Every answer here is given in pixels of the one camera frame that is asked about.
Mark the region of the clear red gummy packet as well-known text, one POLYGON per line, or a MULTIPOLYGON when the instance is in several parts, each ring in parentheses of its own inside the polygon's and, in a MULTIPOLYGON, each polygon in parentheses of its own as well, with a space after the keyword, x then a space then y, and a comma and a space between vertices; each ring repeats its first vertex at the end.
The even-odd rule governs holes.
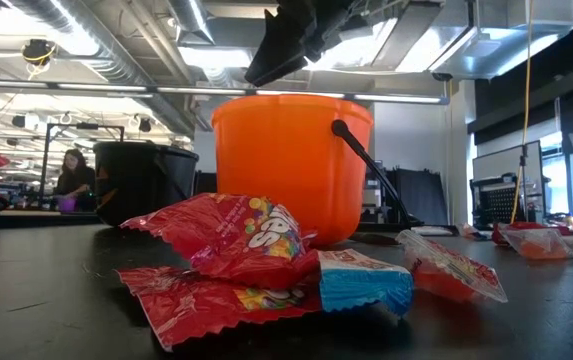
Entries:
POLYGON ((573 248, 553 228, 515 230, 500 228, 501 237, 522 257, 531 260, 573 259, 573 248))
POLYGON ((395 240, 404 248, 405 264, 416 288, 457 302, 471 302, 478 298, 508 302, 492 267, 411 230, 402 231, 395 240))
POLYGON ((478 230, 477 228, 464 223, 464 224, 458 224, 456 226, 457 231, 459 233, 460 236, 469 239, 469 240, 473 240, 473 241, 490 241, 491 240, 491 235, 489 233, 484 233, 480 230, 478 230))

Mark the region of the orange plastic bucket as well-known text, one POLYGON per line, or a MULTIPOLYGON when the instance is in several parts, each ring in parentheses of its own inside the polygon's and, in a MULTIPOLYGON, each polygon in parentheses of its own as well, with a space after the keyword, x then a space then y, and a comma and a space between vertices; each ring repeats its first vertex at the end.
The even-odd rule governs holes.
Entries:
POLYGON ((360 223, 366 174, 393 200, 368 155, 374 120, 363 106, 315 95, 254 95, 213 113, 217 189, 284 205, 317 247, 339 243, 360 223))

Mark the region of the long ceiling light bar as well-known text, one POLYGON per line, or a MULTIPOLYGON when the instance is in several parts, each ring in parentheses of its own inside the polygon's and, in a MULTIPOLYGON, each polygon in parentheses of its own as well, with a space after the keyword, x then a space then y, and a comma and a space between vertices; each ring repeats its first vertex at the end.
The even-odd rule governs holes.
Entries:
POLYGON ((97 92, 102 96, 116 94, 124 97, 148 97, 149 95, 177 94, 177 95, 204 95, 204 96, 277 96, 277 95, 313 95, 335 99, 381 102, 381 103, 407 103, 421 105, 447 105, 450 98, 442 96, 418 96, 408 94, 373 94, 373 93, 338 93, 338 92, 311 92, 296 90, 265 90, 243 88, 212 88, 197 86, 159 86, 159 85, 116 85, 96 83, 63 83, 51 81, 21 81, 0 80, 0 92, 13 90, 28 90, 38 94, 48 92, 97 92))

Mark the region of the black plastic pumpkin bucket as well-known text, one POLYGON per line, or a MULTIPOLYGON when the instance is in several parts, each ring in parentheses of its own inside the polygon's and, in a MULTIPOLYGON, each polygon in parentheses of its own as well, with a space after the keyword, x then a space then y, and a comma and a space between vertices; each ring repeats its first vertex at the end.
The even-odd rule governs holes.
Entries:
POLYGON ((96 214, 107 225, 149 214, 193 195, 199 156, 140 142, 101 142, 95 154, 96 214))

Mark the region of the black fabric panel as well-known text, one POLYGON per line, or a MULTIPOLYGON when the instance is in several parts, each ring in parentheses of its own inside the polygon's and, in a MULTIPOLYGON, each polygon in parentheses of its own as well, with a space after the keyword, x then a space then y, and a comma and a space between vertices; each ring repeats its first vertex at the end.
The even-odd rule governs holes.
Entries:
POLYGON ((428 170, 396 168, 389 179, 398 192, 406 210, 428 225, 446 225, 447 207, 441 176, 428 170))

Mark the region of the grey whiteboard panel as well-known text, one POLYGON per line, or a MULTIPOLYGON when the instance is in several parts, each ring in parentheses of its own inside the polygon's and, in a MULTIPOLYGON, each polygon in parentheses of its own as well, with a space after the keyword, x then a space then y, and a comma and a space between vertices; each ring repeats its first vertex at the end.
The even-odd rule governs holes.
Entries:
MULTIPOLYGON (((541 181, 543 176, 541 146, 539 141, 526 144, 527 157, 523 177, 527 181, 541 181)), ((505 173, 517 173, 520 166, 522 146, 518 145, 502 151, 483 155, 472 160, 473 179, 481 180, 499 177, 505 173)))

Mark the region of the person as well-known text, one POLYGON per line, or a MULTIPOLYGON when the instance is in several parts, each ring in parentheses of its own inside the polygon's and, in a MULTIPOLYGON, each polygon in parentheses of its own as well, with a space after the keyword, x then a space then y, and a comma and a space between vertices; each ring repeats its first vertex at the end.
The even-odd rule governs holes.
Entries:
POLYGON ((95 211, 95 170, 87 165, 78 149, 65 152, 54 196, 56 200, 62 196, 76 197, 75 212, 95 211))

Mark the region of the black perforated crate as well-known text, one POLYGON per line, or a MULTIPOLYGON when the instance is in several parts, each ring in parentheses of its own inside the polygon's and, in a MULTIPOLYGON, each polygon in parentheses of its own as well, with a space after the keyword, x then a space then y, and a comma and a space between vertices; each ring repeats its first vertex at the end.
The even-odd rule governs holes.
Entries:
POLYGON ((499 177, 471 180, 469 187, 473 226, 476 228, 490 228, 495 223, 511 223, 516 191, 519 195, 515 221, 543 222, 545 197, 537 181, 527 179, 517 186, 517 175, 506 173, 499 177))

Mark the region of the rectangular silver ventilation duct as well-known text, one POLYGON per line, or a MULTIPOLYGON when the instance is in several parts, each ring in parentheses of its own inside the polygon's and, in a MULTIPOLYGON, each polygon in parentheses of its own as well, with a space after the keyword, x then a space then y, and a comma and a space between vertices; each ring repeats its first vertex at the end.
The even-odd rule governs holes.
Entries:
POLYGON ((492 79, 573 30, 573 0, 473 0, 472 21, 429 67, 462 79, 492 79))

